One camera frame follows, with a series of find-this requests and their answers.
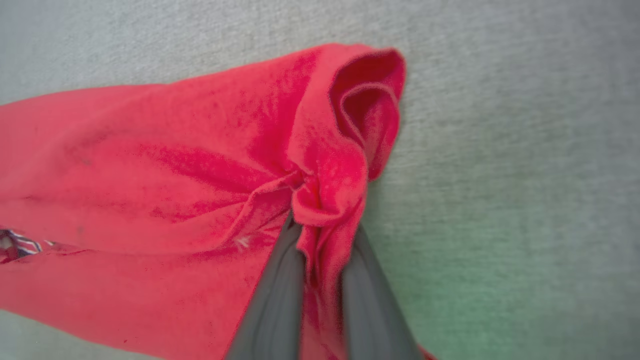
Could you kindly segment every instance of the gray surface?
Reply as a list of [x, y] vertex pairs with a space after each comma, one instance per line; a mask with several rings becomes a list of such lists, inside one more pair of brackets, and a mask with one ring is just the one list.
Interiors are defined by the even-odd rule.
[[[364, 222], [420, 342], [442, 360], [640, 358], [637, 0], [4, 1], [0, 103], [333, 41], [408, 60]], [[0, 331], [0, 359], [130, 356], [6, 313]]]

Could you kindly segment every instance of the red fabric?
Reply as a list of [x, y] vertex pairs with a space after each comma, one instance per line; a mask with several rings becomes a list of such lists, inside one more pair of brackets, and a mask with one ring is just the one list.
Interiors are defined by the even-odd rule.
[[112, 347], [220, 359], [293, 208], [303, 358], [344, 359], [339, 275], [404, 76], [393, 49], [332, 44], [0, 107], [0, 227], [55, 243], [0, 266], [0, 307]]

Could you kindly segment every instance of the striped pattern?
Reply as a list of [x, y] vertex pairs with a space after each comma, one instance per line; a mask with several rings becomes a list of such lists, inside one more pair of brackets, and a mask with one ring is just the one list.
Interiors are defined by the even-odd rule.
[[53, 245], [51, 241], [35, 241], [14, 231], [0, 229], [0, 264], [37, 254]]

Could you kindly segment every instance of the gray fabric background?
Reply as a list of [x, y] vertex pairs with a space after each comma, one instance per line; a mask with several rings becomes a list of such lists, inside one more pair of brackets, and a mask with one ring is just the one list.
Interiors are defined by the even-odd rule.
[[[419, 341], [640, 358], [639, 1], [0, 1], [0, 104], [399, 48], [403, 125], [364, 223]], [[2, 360], [143, 358], [0, 313]]]

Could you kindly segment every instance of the gray carpet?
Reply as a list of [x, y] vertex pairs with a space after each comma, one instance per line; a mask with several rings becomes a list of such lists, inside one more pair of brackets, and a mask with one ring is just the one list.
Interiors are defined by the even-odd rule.
[[[419, 341], [441, 360], [639, 359], [637, 0], [2, 0], [0, 104], [325, 42], [408, 61], [364, 224]], [[2, 360], [143, 358], [0, 313]]]

